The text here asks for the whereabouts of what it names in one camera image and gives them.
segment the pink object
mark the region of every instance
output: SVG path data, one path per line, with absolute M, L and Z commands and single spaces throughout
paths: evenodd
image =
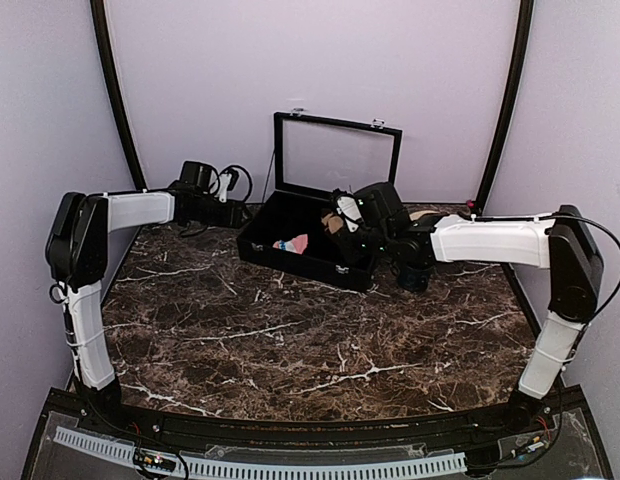
M 286 252 L 303 253 L 303 251 L 308 247 L 308 235 L 304 233 L 303 235 L 294 237 L 292 240 L 288 242 L 284 242 L 283 240 L 278 240 L 274 242 L 274 245 L 272 246 L 274 248 L 285 250 Z

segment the curved black pole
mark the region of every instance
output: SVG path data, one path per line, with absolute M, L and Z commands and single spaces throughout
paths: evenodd
M 530 34 L 530 24 L 532 23 L 532 8 L 534 0 L 521 0 L 519 6 L 519 20 L 517 21 L 517 31 L 514 38 L 514 47 L 512 49 L 512 59 L 510 60 L 510 70 L 508 71 L 508 80 L 506 89 L 503 94 L 503 102 L 501 103 L 501 111 L 499 112 L 499 120 L 497 128 L 494 132 L 492 146 L 488 154 L 488 161 L 483 172 L 483 178 L 479 185 L 479 191 L 474 201 L 473 211 L 481 213 L 486 206 L 492 184 L 497 175 L 499 161 L 503 153 L 503 147 L 506 143 L 514 104 L 517 100 L 517 91 L 519 90 L 519 82 L 521 81 L 521 72 L 523 71 L 523 61 L 526 56 L 526 47 L 528 46 L 528 36 Z
M 110 97 L 110 106 L 114 115 L 114 121 L 117 124 L 119 138 L 123 153 L 130 169 L 130 175 L 134 186 L 137 190 L 147 188 L 146 179 L 141 170 L 139 157 L 134 147 L 134 140 L 128 124 L 128 117 L 123 105 L 123 97 L 119 88 L 119 80 L 117 78 L 117 70 L 114 64 L 114 55 L 112 53 L 112 45 L 110 44 L 110 34 L 108 33 L 108 21 L 106 19 L 106 10 L 104 0 L 90 0 L 92 7 L 92 21 L 94 23 L 94 33 L 97 37 L 97 47 L 99 48 L 99 56 L 101 57 L 101 67 L 103 68 L 103 76 Z

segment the white cable tie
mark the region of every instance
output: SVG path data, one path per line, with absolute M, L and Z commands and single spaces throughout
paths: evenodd
M 575 358 L 577 358 L 577 354 L 576 353 L 574 355 L 572 355 L 570 358 L 566 358 L 563 361 L 563 365 L 565 366 L 565 365 L 568 365 L 568 364 L 572 363 Z
M 101 335 L 103 335 L 105 333 L 105 331 L 102 329 L 100 332 L 98 332 L 97 334 L 93 335 L 92 337 L 90 337 L 88 340 L 86 340 L 85 342 L 81 342 L 81 343 L 70 343 L 66 340 L 66 343 L 68 344 L 69 347 L 74 348 L 81 348 L 81 347 L 85 347 L 86 345 L 88 345 L 89 343 L 94 342 L 97 338 L 99 338 Z
M 539 350 L 539 349 L 535 348 L 535 351 L 536 351 L 536 352 L 539 352 L 539 353 L 540 353 L 541 355 L 543 355 L 544 357 L 549 358 L 549 359 L 550 359 L 550 360 L 552 360 L 553 362 L 557 362 L 557 363 L 561 363 L 561 364 L 563 364 L 563 362 L 565 361 L 565 360 L 562 360 L 562 359 L 560 359 L 560 358 L 554 357 L 554 356 L 550 355 L 549 353 L 544 352 L 543 350 Z

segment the purple wall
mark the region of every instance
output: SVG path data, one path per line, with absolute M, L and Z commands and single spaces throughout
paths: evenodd
M 537 2 L 529 53 L 489 212 L 552 211 L 561 203 L 620 237 L 620 1 Z M 619 274 L 614 245 L 603 295 Z M 540 318 L 548 275 L 519 276 Z M 620 296 L 588 331 L 565 376 L 580 383 L 620 478 Z
M 87 1 L 0 0 L 0 479 L 70 372 L 44 247 L 64 192 L 131 188 Z M 115 239 L 114 265 L 130 240 Z
M 108 2 L 149 184 L 170 182 L 188 158 L 240 163 L 255 178 L 253 200 L 260 198 L 272 113 L 302 106 L 402 128 L 403 198 L 465 202 L 490 148 L 518 4 Z

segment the black cable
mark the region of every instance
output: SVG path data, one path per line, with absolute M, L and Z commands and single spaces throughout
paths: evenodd
M 215 175 L 215 180 L 212 185 L 217 187 L 217 189 L 214 192 L 212 191 L 212 187 L 210 187 L 210 190 L 211 190 L 210 195 L 216 195 L 217 192 L 219 191 L 219 188 L 221 188 L 221 182 L 219 181 L 219 171 L 216 168 L 214 168 L 213 165 L 210 165 L 210 168 L 212 169 Z
M 209 225 L 203 225 L 199 230 L 194 230 L 194 231 L 190 231 L 190 226 L 188 225 L 188 227 L 186 227 L 185 230 L 181 230 L 179 232 L 179 236 L 181 238 L 191 238 L 191 237 L 196 237 L 198 235 L 201 235 L 202 233 L 205 233 L 208 230 Z
M 617 236 L 614 233 L 612 233 L 608 228 L 604 227 L 600 223 L 595 222 L 594 220 L 590 220 L 589 218 L 585 218 L 585 217 L 563 215 L 561 213 L 552 213 L 550 215 L 545 215 L 545 216 L 540 216 L 540 217 L 530 217 L 530 216 L 527 216 L 527 217 L 480 217 L 480 216 L 472 217 L 470 215 L 463 214 L 463 213 L 459 213 L 458 215 L 464 220 L 479 222 L 479 223 L 497 222 L 497 221 L 498 222 L 534 222 L 534 221 L 544 221 L 544 220 L 572 220 L 575 222 L 582 222 L 582 223 L 591 225 L 597 228 L 598 230 L 602 231 L 603 233 L 605 233 L 610 238 L 610 240 L 612 240 L 615 243 L 615 245 L 617 246 L 617 249 L 619 250 L 619 254 L 620 254 L 619 238 L 617 238 Z M 591 323 L 595 319 L 595 317 L 597 317 L 610 304 L 612 299 L 617 296 L 617 293 L 619 293 L 619 290 L 620 290 L 620 275 L 619 275 L 619 280 L 617 281 L 616 286 L 612 290 L 612 293 L 608 296 L 605 302 L 603 302 L 601 306 L 597 310 L 595 310 L 595 312 L 592 314 L 592 317 L 586 322 L 586 325 Z
M 266 177 L 266 184 L 263 187 L 263 195 L 261 195 L 261 205 L 266 203 L 266 192 L 268 191 L 268 181 L 270 180 L 270 173 L 272 173 L 272 164 L 274 163 L 274 150 L 272 151 L 272 158 L 270 158 L 270 166 L 268 167 L 268 176 Z
M 59 298 L 56 298 L 54 296 L 54 292 L 56 290 L 59 290 L 60 292 Z M 50 297 L 50 300 L 52 300 L 52 303 L 56 305 L 61 305 L 62 303 L 66 301 L 66 297 L 68 296 L 68 284 L 66 283 L 62 287 L 60 283 L 53 283 L 50 286 L 50 290 L 48 290 L 48 296 Z
M 250 209 L 248 208 L 248 206 L 244 204 L 241 206 L 241 210 L 243 210 L 243 213 L 245 214 L 245 218 L 246 218 L 246 222 L 251 222 L 252 219 L 254 218 L 254 215 L 252 214 L 252 212 L 250 211 Z
M 132 435 L 134 437 L 136 437 L 138 439 L 138 444 L 137 444 L 137 450 L 139 448 L 141 448 L 141 440 L 145 440 L 146 442 L 150 442 L 153 443 L 155 445 L 158 445 L 160 447 L 165 448 L 169 453 L 172 453 L 174 456 L 176 456 L 179 461 L 181 462 L 181 464 L 183 465 L 183 472 L 184 472 L 184 480 L 188 480 L 190 478 L 190 469 L 188 468 L 188 464 L 186 463 L 185 459 L 181 456 L 181 454 L 175 450 L 173 447 L 171 447 L 170 445 L 168 445 L 167 443 L 164 443 L 160 440 L 156 440 L 154 438 L 151 437 L 147 437 L 145 435 L 142 435 L 141 433 L 137 433 L 137 432 L 130 432 L 124 428 L 121 427 L 117 427 L 116 425 L 112 424 L 109 420 L 107 420 L 103 415 L 101 415 L 101 412 L 99 412 L 99 409 L 97 407 L 94 406 L 94 404 L 92 403 L 92 400 L 90 400 L 90 397 L 88 395 L 81 395 L 84 385 L 83 385 L 83 375 L 81 374 L 81 362 L 79 361 L 79 358 L 76 356 L 76 350 L 73 349 L 73 352 L 75 354 L 75 358 L 76 358 L 76 364 L 77 364 L 77 374 L 78 374 L 78 378 L 74 377 L 76 380 L 76 384 L 75 387 L 77 389 L 77 393 L 79 393 L 79 395 L 81 396 L 81 398 L 83 398 L 88 405 L 90 406 L 92 412 L 99 417 L 99 419 L 105 423 L 108 427 L 110 427 L 111 429 L 123 433 L 125 435 Z
M 554 436 L 550 444 L 545 448 L 545 450 L 542 450 L 540 454 L 538 454 L 532 460 L 525 462 L 525 463 L 517 463 L 513 465 L 502 465 L 502 463 L 508 462 L 510 460 L 514 460 L 516 458 L 516 457 L 512 457 L 512 455 L 509 455 L 507 457 L 500 458 L 499 460 L 493 463 L 488 463 L 485 465 L 467 464 L 466 466 L 474 470 L 487 470 L 490 468 L 493 468 L 496 470 L 514 470 L 517 468 L 529 467 L 530 465 L 537 463 L 539 460 L 545 457 L 548 454 L 548 452 L 552 450 L 552 448 L 559 441 L 559 436 L 561 435 L 561 428 L 563 427 L 563 387 L 561 386 L 560 380 L 557 380 L 555 382 L 555 388 L 557 389 L 557 394 L 559 395 L 559 422 L 557 423 L 556 435 Z
M 223 175 L 225 173 L 226 170 L 230 170 L 231 168 L 236 168 L 238 170 L 241 170 L 243 173 L 245 173 L 246 178 L 248 179 L 248 193 L 246 194 L 246 196 L 243 198 L 243 200 L 241 200 L 243 203 L 246 202 L 246 200 L 248 200 L 248 198 L 250 198 L 250 195 L 252 195 L 252 176 L 250 175 L 250 172 L 248 172 L 248 170 L 246 170 L 244 167 L 242 167 L 241 165 L 228 165 L 226 168 L 224 168 L 223 170 L 221 170 L 221 172 L 219 173 L 219 175 Z
M 75 265 L 74 265 L 74 251 L 75 251 L 75 245 L 74 245 L 74 235 L 75 232 L 77 230 L 77 225 L 79 224 L 79 220 L 81 219 L 81 210 L 83 209 L 83 207 L 86 205 L 86 203 L 88 202 L 88 199 L 90 197 L 98 197 L 102 194 L 100 193 L 93 193 L 90 195 L 86 195 L 84 196 L 80 201 L 79 201 L 79 205 L 77 206 L 77 211 L 74 215 L 74 218 L 72 219 L 72 229 L 70 230 L 70 251 L 68 252 L 68 255 L 70 257 L 70 271 L 73 272 L 75 270 Z M 70 281 L 72 277 L 72 274 L 68 277 L 67 281 L 65 282 L 65 284 L 68 284 L 68 281 Z

